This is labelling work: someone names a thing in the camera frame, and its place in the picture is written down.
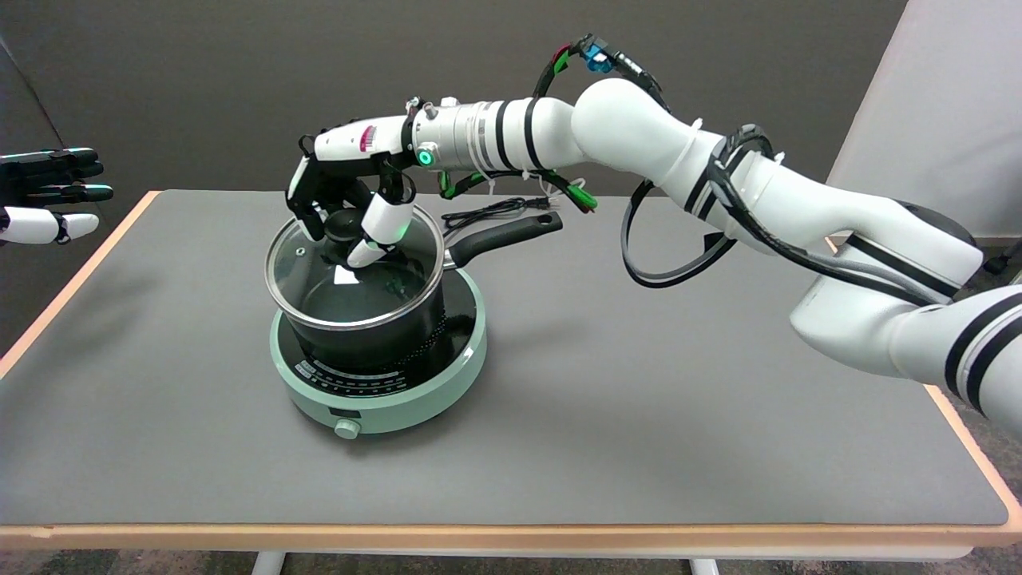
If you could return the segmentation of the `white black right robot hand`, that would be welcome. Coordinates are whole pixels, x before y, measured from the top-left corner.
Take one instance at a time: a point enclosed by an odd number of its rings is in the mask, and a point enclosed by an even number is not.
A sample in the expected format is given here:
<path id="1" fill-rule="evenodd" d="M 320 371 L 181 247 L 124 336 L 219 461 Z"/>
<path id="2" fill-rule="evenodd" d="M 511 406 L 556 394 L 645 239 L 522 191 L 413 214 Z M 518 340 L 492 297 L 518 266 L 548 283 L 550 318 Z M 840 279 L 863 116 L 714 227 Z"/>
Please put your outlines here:
<path id="1" fill-rule="evenodd" d="M 411 153 L 412 116 L 350 121 L 299 139 L 301 159 L 285 193 L 286 206 L 308 239 L 326 235 L 326 215 L 344 201 L 362 210 L 346 266 L 364 268 L 394 250 L 411 225 L 416 187 L 404 170 Z"/>

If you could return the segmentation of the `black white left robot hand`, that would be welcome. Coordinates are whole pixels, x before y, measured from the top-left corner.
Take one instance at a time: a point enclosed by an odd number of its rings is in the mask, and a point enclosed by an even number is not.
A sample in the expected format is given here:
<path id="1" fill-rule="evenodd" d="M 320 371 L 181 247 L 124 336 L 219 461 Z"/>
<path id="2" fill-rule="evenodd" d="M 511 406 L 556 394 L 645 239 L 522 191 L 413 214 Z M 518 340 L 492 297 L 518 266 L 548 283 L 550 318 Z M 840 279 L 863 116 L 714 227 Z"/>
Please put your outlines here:
<path id="1" fill-rule="evenodd" d="M 3 154 L 2 242 L 63 245 L 95 232 L 99 215 L 59 212 L 51 207 L 112 199 L 112 186 L 87 181 L 103 171 L 99 154 L 91 147 Z"/>

